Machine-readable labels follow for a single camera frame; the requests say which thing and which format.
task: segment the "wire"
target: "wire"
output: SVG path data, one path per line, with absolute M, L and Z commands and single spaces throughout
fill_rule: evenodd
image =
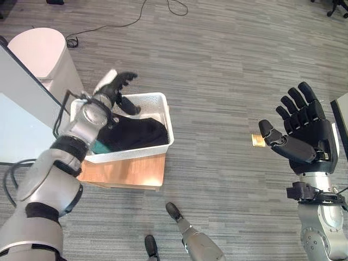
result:
M 338 192 L 337 194 L 341 194 L 342 192 L 344 192 L 344 191 L 346 191 L 348 189 L 348 187 L 347 188 L 345 188 L 345 189 L 343 189 L 343 190 L 341 190 L 340 192 Z
M 168 10 L 174 14 L 174 15 L 177 15 L 177 16 L 185 16 L 189 13 L 189 8 L 187 7 L 187 5 L 185 5 L 184 3 L 180 2 L 179 0 L 166 0 L 167 1 L 167 6 L 168 6 Z M 170 8 L 170 3 L 169 1 L 173 1 L 173 2 L 176 2 L 176 3 L 179 3 L 181 6 L 185 7 L 186 11 L 183 13 L 183 14 L 179 14 L 179 13 L 176 13 L 174 11 L 172 11 L 172 9 Z M 139 14 L 139 17 L 131 22 L 131 23 L 128 23 L 128 24 L 123 24 L 123 25 L 114 25 L 114 24 L 107 24 L 105 26 L 100 26 L 100 27 L 97 27 L 95 29 L 91 29 L 91 30 L 85 30 L 85 31 L 81 31 L 81 32 L 77 32 L 77 33 L 73 33 L 73 34 L 69 34 L 66 38 L 65 38 L 65 41 L 66 41 L 66 46 L 68 48 L 77 48 L 78 47 L 78 38 L 75 37 L 75 38 L 70 38 L 72 36 L 75 36 L 75 35 L 79 35 L 79 34 L 84 34 L 84 33 L 89 33 L 89 32 L 95 32 L 95 31 L 98 31 L 100 29 L 103 29 L 103 28 L 106 28 L 106 27 L 112 27 L 112 28 L 121 28 L 121 27 L 127 27 L 127 26 L 131 26 L 135 23 L 137 23 L 141 17 L 142 17 L 142 11 L 144 9 L 144 6 L 146 4 L 147 0 L 144 0 L 142 5 L 141 5 L 141 8 L 140 8 L 140 14 Z
M 16 207 L 17 204 L 16 204 L 16 202 L 13 200 L 13 198 L 12 198 L 12 196 L 10 195 L 10 192 L 9 192 L 9 190 L 8 190 L 8 188 L 7 188 L 7 177 L 8 177 L 8 175 L 9 175 L 10 173 L 13 173 L 13 174 L 11 174 L 11 177 L 12 177 L 12 175 L 13 175 L 12 180 L 14 181 L 14 184 L 16 184 L 16 185 L 15 185 L 15 188 L 17 189 L 17 188 L 18 188 L 18 184 L 17 184 L 17 181 L 16 181 L 16 179 L 15 179 L 15 177 L 14 177 L 14 171 L 15 171 L 15 169 L 18 169 L 19 167 L 24 167 L 24 166 L 21 165 L 21 164 L 23 164 L 23 163 L 28 163 L 28 162 L 31 162 L 31 161 L 36 161 L 36 159 L 25 159 L 25 160 L 21 160 L 21 161 L 18 161 L 17 163 L 15 163 L 15 164 L 13 164 L 11 167 L 9 167 L 9 168 L 6 170 L 6 172 L 5 172 L 5 174 L 4 174 L 4 177 L 3 177 L 3 179 L 2 179 L 2 186 L 3 186 L 3 189 L 4 189 L 4 191 L 5 191 L 6 197 L 8 198 L 8 200 L 11 202 L 11 204 L 12 204 L 14 207 Z
M 73 96 L 75 98 L 80 98 L 78 95 L 73 94 L 70 90 L 67 90 L 63 99 L 63 102 L 61 103 L 60 106 L 60 110 L 59 110 L 59 114 L 57 116 L 57 119 L 55 120 L 54 126 L 53 126 L 53 130 L 52 133 L 54 135 L 55 138 L 57 138 L 59 136 L 58 130 L 61 124 L 61 118 L 63 117 L 63 111 L 65 109 L 67 100 L 69 99 L 69 96 Z

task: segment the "black shoe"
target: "black shoe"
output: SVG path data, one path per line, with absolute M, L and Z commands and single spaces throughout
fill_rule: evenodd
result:
M 171 216 L 171 218 L 174 219 L 175 221 L 178 221 L 179 218 L 183 217 L 181 215 L 179 209 L 172 202 L 168 202 L 165 205 L 165 209 L 167 210 L 167 212 Z
M 145 248 L 149 257 L 156 257 L 157 261 L 159 261 L 157 244 L 152 235 L 147 235 L 145 237 Z

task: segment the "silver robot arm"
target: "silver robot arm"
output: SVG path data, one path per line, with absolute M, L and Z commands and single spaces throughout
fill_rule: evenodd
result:
M 327 172 L 303 173 L 300 181 L 324 192 L 333 191 Z M 300 203 L 299 217 L 301 242 L 309 261 L 348 260 L 348 240 L 343 232 L 341 206 Z
M 111 101 L 96 95 L 50 149 L 27 172 L 17 192 L 17 206 L 0 230 L 0 260 L 64 260 L 63 232 L 58 218 L 79 201 L 83 187 L 76 179 L 81 162 L 99 130 L 107 124 Z
M 333 191 L 330 175 L 338 160 L 332 125 L 312 88 L 302 82 L 288 90 L 276 111 L 284 121 L 287 135 L 267 120 L 259 122 L 265 143 L 289 159 L 299 182 L 287 188 L 288 198 L 299 203 L 301 242 L 310 261 L 348 260 L 348 241 L 343 232 L 342 209 L 348 206 Z

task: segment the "gray carpet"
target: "gray carpet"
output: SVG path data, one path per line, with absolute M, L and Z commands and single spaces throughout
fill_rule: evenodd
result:
M 283 130 L 274 109 L 303 80 L 333 121 L 330 101 L 348 91 L 348 21 L 341 10 L 326 17 L 329 0 L 183 1 L 186 17 L 170 14 L 165 0 L 148 0 L 139 23 L 81 35 L 70 51 L 87 90 L 114 67 L 140 76 L 126 94 L 163 92 L 175 143 L 160 192 L 85 185 L 78 206 L 61 219 L 65 257 L 145 260 L 144 236 L 153 234 L 162 260 L 189 260 L 165 211 L 172 201 L 228 260 L 308 260 L 297 203 L 285 191 L 297 178 L 285 159 L 253 148 L 250 135 L 263 118 Z M 131 22 L 140 7 L 140 0 L 19 0 L 0 33 L 10 40 L 32 25 L 67 35 Z M 341 147 L 332 176 L 341 188 L 347 170 Z M 12 212 L 0 192 L 0 225 Z

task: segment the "white trash can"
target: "white trash can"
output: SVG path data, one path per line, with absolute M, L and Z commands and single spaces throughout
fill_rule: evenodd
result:
M 35 28 L 15 36 L 8 48 L 43 86 L 62 102 L 65 92 L 80 94 L 82 82 L 66 47 L 64 36 L 50 28 Z M 70 97 L 66 109 L 70 111 Z

